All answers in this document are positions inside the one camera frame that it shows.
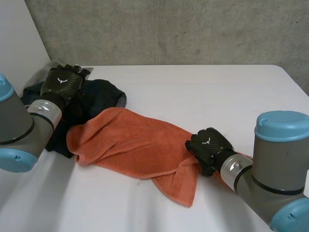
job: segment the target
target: robotic hand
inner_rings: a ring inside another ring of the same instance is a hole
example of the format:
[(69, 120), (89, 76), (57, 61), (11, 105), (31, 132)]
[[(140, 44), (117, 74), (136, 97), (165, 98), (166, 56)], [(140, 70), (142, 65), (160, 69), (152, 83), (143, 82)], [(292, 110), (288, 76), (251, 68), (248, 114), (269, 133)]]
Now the robotic hand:
[(38, 161), (65, 107), (90, 74), (79, 66), (52, 68), (41, 88), (41, 99), (24, 107), (8, 80), (0, 75), (0, 168), (28, 172)]
[(222, 180), (275, 232), (309, 232), (309, 116), (293, 111), (261, 114), (256, 122), (253, 161), (234, 151), (214, 128), (185, 143), (203, 173)]
[(230, 142), (214, 128), (193, 134), (185, 146), (200, 163), (202, 173), (209, 176), (220, 170), (226, 158), (236, 154)]

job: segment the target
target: wall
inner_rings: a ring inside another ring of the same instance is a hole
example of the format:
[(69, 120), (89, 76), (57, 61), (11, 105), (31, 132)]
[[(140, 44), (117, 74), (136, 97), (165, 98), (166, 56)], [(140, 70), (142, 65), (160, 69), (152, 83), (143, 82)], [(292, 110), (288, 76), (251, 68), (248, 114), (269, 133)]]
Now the wall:
[(49, 62), (23, 0), (0, 0), (0, 73), (21, 93), (26, 82)]
[(307, 0), (26, 0), (51, 58), (276, 64), (309, 93)]

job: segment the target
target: silver metal joint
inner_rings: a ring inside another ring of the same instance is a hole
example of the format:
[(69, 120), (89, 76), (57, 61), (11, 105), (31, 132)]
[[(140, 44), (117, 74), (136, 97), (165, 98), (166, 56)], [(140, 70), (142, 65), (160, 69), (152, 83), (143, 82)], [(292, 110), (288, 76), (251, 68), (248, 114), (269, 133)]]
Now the silver metal joint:
[(221, 167), (221, 178), (234, 190), (235, 179), (238, 174), (246, 167), (252, 165), (252, 160), (241, 154), (230, 156)]
[(62, 112), (56, 104), (43, 99), (34, 101), (29, 106), (28, 112), (40, 114), (48, 118), (53, 123), (54, 128), (56, 128), (62, 117)]

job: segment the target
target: gray concrete wall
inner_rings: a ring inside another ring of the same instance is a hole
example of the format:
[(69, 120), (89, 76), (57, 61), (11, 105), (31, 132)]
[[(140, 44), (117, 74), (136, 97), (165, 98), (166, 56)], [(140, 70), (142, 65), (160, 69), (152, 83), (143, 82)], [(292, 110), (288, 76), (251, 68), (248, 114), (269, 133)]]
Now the gray concrete wall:
[(308, 0), (26, 0), (51, 59), (276, 64), (309, 93)]

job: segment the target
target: dark navy cloth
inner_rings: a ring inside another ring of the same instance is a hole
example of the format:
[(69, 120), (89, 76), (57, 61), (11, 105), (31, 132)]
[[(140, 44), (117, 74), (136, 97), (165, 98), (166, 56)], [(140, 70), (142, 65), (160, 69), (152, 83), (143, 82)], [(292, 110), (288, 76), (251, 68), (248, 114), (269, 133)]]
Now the dark navy cloth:
[[(24, 89), (21, 101), (30, 105), (41, 98), (43, 82)], [(73, 156), (67, 147), (67, 132), (70, 127), (84, 124), (110, 107), (125, 107), (126, 94), (106, 80), (84, 81), (80, 92), (62, 112), (62, 119), (46, 145), (47, 151), (55, 151), (67, 158)]]

